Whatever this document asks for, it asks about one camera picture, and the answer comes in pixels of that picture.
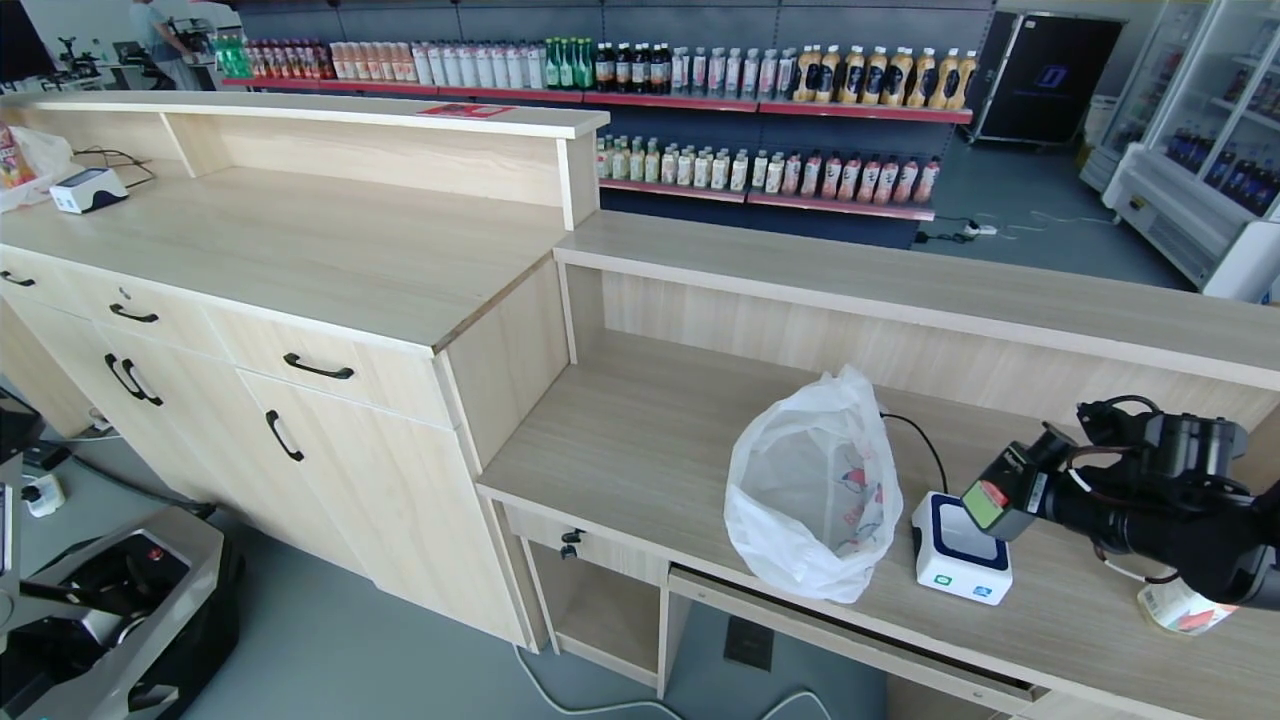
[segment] white plastic bag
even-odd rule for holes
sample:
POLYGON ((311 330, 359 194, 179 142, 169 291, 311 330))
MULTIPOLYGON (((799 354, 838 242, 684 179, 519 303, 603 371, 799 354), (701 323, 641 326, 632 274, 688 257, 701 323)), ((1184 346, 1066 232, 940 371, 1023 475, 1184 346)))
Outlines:
POLYGON ((854 602, 901 515, 874 391, 850 365, 774 402, 733 445, 728 537, 746 566, 778 589, 854 602))
POLYGON ((73 170, 83 169, 72 164, 72 146, 67 138, 18 126, 10 126, 9 129, 13 131, 13 138, 31 172, 36 173, 36 179, 0 190, 0 213, 49 200, 49 188, 55 182, 65 179, 73 170))

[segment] refrigerator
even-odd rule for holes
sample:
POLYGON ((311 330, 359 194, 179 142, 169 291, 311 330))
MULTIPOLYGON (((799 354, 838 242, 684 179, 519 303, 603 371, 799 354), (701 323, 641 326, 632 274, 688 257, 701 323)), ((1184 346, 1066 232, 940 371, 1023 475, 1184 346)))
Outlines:
POLYGON ((1212 3, 1102 192, 1204 295, 1257 302, 1280 275, 1277 28, 1280 3, 1212 3))
POLYGON ((1208 0, 1164 3, 1138 54, 1138 63, 1120 91, 1116 111, 1101 133, 1102 141, 1089 152, 1080 170, 1085 184, 1098 192, 1106 190, 1125 147, 1142 141, 1210 6, 1208 0))

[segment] black cable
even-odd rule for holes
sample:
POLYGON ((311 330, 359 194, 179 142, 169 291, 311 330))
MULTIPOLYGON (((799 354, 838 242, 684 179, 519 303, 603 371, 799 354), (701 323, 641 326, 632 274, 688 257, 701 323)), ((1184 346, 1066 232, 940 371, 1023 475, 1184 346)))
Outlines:
POLYGON ((920 428, 920 425, 916 425, 915 420, 910 418, 904 418, 902 415, 895 415, 892 413, 881 413, 881 418, 893 418, 895 420, 902 420, 908 425, 915 428, 915 432, 920 433, 920 437, 924 438, 924 445, 929 446, 929 452, 933 454, 933 461, 938 464, 938 474, 942 475, 942 492, 946 495, 951 495, 951 486, 947 483, 947 469, 942 466, 942 457, 938 456, 938 450, 933 447, 933 441, 931 441, 929 436, 924 433, 924 429, 920 428))

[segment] power cord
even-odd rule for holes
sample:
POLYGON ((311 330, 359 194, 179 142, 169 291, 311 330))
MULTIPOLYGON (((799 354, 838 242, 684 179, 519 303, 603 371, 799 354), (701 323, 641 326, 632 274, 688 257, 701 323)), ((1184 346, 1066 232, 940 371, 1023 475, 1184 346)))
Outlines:
MULTIPOLYGON (((556 700, 553 700, 552 696, 547 693, 547 689, 538 680, 538 676, 534 675, 534 670, 529 666, 529 662, 525 661, 525 655, 520 652, 520 646, 512 644, 511 650, 516 653, 516 660, 520 662, 520 666, 524 667, 525 675, 529 676, 529 682, 534 684, 534 689, 538 691, 538 694, 543 696, 543 700, 547 701, 547 705, 556 708, 556 711, 559 712, 561 715, 595 715, 596 712, 626 710, 628 707, 653 707, 664 712, 668 717, 672 717, 673 720, 685 720, 678 712, 655 700, 634 700, 630 702, 620 702, 617 705, 600 705, 596 707, 581 707, 581 708, 564 707, 563 705, 556 702, 556 700)), ((780 710, 782 710, 787 705, 791 705, 794 701, 797 701, 804 697, 812 698, 815 703, 818 703, 818 710, 822 711, 822 716, 826 717, 827 720, 831 720, 831 712, 827 711, 827 706, 823 705, 822 698, 818 697, 817 693, 809 689, 796 691, 788 694, 787 697, 780 700, 773 707, 771 707, 764 715, 760 716, 760 720, 769 720, 771 717, 777 715, 780 710)))
POLYGON ((942 492, 946 495, 951 495, 951 486, 947 483, 947 469, 942 466, 942 457, 938 456, 938 450, 933 447, 933 441, 931 441, 929 436, 924 433, 924 429, 920 428, 920 425, 916 425, 915 420, 906 418, 904 415, 895 415, 893 413, 881 413, 881 418, 892 418, 895 420, 902 420, 908 425, 915 428, 915 432, 920 433, 920 437, 924 438, 924 445, 929 446, 929 452, 933 454, 933 461, 938 464, 938 474, 942 475, 942 492))

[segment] drawer handle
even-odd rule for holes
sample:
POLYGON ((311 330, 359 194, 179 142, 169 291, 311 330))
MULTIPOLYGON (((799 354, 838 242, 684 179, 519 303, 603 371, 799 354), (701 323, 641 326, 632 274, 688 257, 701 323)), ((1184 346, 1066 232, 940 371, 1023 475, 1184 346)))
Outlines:
POLYGON ((120 383, 120 387, 123 387, 125 392, 128 392, 133 397, 137 397, 138 400, 147 398, 147 393, 142 392, 142 386, 138 386, 138 389, 131 388, 129 383, 124 382, 124 378, 120 377, 120 373, 115 372, 115 363, 118 361, 115 355, 108 352, 106 355, 102 356, 102 360, 106 360, 108 369, 111 370, 111 374, 115 377, 115 382, 120 383))
POLYGON ((128 357, 125 357, 124 361, 120 363, 120 369, 124 370, 124 374, 128 375, 131 380, 133 380, 133 384, 138 386, 138 395, 134 395, 133 397, 137 397, 138 400, 146 400, 147 402, 155 405, 156 407, 164 405, 164 400, 160 400, 159 395, 151 397, 150 395, 146 393, 146 391, 142 389, 142 383, 138 382, 138 378, 133 377, 133 368, 136 368, 136 365, 133 364, 133 360, 129 360, 128 357))
POLYGON ((275 427, 275 423, 278 423, 279 420, 280 420, 279 413, 276 413, 275 410, 266 411, 266 427, 271 428, 271 434, 275 436, 275 442, 280 443, 280 448, 284 450, 284 454, 289 456, 289 460, 293 460, 294 462, 302 462, 302 459, 305 457, 305 455, 302 455, 302 451, 289 450, 289 446, 284 445, 284 438, 280 437, 280 430, 276 429, 275 427))
POLYGON ((13 273, 10 273, 9 270, 4 270, 3 273, 0 273, 0 278, 4 278, 5 281, 12 282, 13 284, 17 284, 17 286, 22 286, 22 287, 31 287, 31 286, 36 284, 36 281, 32 279, 32 278, 27 278, 24 281, 15 281, 15 279, 13 279, 13 273))
POLYGON ((300 370, 306 370, 308 373, 315 373, 317 375, 324 375, 326 378, 333 378, 335 380, 349 380, 352 375, 356 374, 351 368, 343 368, 340 370, 321 370, 320 368, 312 368, 310 365, 303 365, 300 363, 302 357, 297 352, 291 352, 284 356, 284 364, 291 368, 297 368, 300 370))
POLYGON ((151 313, 150 315, 129 315, 124 311, 124 305, 120 305, 119 302, 113 302, 108 310, 122 318, 128 318, 138 323, 154 323, 160 319, 160 315, 156 315, 155 313, 151 313))

